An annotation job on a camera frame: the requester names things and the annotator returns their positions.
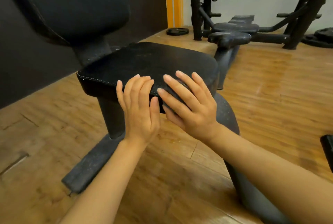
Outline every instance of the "person's right arm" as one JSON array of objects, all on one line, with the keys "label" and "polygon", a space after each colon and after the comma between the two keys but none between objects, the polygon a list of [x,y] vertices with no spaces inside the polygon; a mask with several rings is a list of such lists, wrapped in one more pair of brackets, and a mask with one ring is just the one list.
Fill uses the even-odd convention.
[{"label": "person's right arm", "polygon": [[243,173],[278,209],[295,223],[333,223],[333,184],[302,167],[241,138],[216,121],[216,102],[202,78],[177,71],[191,91],[165,75],[164,81],[187,104],[163,89],[159,95],[177,113],[164,106],[167,118],[201,140]]}]

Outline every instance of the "wooden floor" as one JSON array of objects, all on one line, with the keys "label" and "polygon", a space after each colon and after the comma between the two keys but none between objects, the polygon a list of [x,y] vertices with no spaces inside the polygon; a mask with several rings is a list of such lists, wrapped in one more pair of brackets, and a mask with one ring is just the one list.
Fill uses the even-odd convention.
[{"label": "wooden floor", "polygon": [[[191,33],[147,40],[216,50]],[[251,43],[241,46],[221,94],[244,138],[333,181],[319,142],[333,133],[332,69],[332,49]],[[116,223],[261,223],[238,203],[223,160],[161,117]],[[0,110],[0,223],[57,223],[77,197],[62,177],[105,134],[97,99],[85,95],[75,74]]]}]

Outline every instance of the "dark brown wall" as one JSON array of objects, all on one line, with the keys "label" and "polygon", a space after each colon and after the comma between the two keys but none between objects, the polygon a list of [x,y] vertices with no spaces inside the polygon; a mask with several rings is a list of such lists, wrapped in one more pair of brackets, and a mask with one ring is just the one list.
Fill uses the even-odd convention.
[{"label": "dark brown wall", "polygon": [[[34,33],[12,0],[0,0],[0,108],[80,68],[71,48]],[[137,42],[168,27],[165,0],[130,0],[131,18],[110,45]]]}]

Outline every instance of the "bare arm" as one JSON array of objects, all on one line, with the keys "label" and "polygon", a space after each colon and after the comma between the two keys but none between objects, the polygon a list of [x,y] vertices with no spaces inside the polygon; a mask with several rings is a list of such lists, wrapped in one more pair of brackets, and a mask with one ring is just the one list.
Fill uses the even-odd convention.
[{"label": "bare arm", "polygon": [[144,149],[160,128],[160,107],[157,98],[149,104],[154,81],[135,76],[123,93],[121,82],[117,96],[124,110],[126,135],[110,160],[62,219],[61,224],[111,224],[114,222],[128,181]]},{"label": "bare arm", "polygon": [[193,80],[176,73],[192,90],[170,76],[165,82],[188,105],[166,91],[159,95],[170,108],[167,118],[201,140],[243,173],[278,209],[295,223],[332,223],[333,184],[241,138],[216,121],[216,102],[198,74]]}]

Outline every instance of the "forearm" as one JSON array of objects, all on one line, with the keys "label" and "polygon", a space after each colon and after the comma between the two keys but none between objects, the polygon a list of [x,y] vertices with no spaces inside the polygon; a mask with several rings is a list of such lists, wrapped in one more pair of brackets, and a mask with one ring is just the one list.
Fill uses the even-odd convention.
[{"label": "forearm", "polygon": [[296,223],[331,223],[333,184],[221,126],[208,146]]},{"label": "forearm", "polygon": [[110,160],[69,210],[61,224],[111,224],[145,146],[119,143]]}]

